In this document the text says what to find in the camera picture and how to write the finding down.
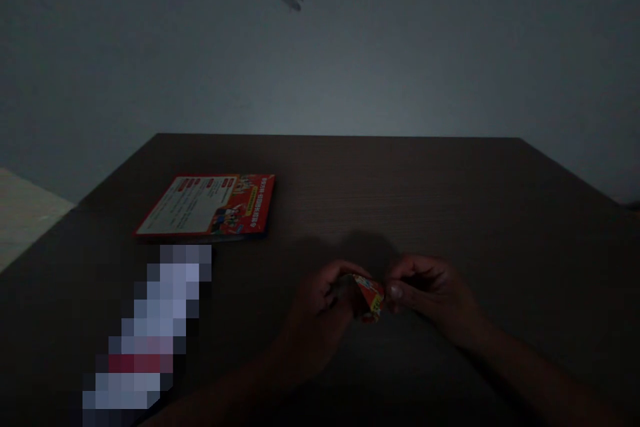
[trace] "finger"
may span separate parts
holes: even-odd
[[[429,315],[429,304],[424,292],[411,287],[400,280],[391,280],[387,284],[387,295],[398,306],[406,306]]]
[[[324,310],[331,308],[331,305],[335,302],[335,294],[329,294],[325,296]]]
[[[335,305],[319,315],[321,327],[330,340],[339,341],[353,320],[353,306],[346,297],[338,299]]]
[[[334,260],[318,271],[318,279],[322,284],[332,284],[336,279],[344,274],[358,274],[371,278],[371,274],[361,266],[348,262],[347,260]]]
[[[393,300],[391,300],[391,298],[388,295],[385,296],[385,307],[392,314],[399,314],[400,312],[402,312],[402,308],[398,304],[396,304]]]

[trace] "right hand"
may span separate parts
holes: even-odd
[[[440,258],[405,254],[390,267],[385,285],[394,314],[401,306],[416,310],[459,347],[473,348],[490,326],[464,279]]]

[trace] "dark brown table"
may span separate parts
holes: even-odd
[[[408,251],[449,258],[500,326],[639,412],[640,222],[524,141],[159,134],[0,276],[4,418],[79,406],[69,399],[145,280],[131,233],[175,174],[229,172],[277,175],[269,237],[215,246],[183,390],[273,338],[305,272],[342,257],[382,276]],[[411,313],[354,324],[278,415],[318,411],[513,420]]]

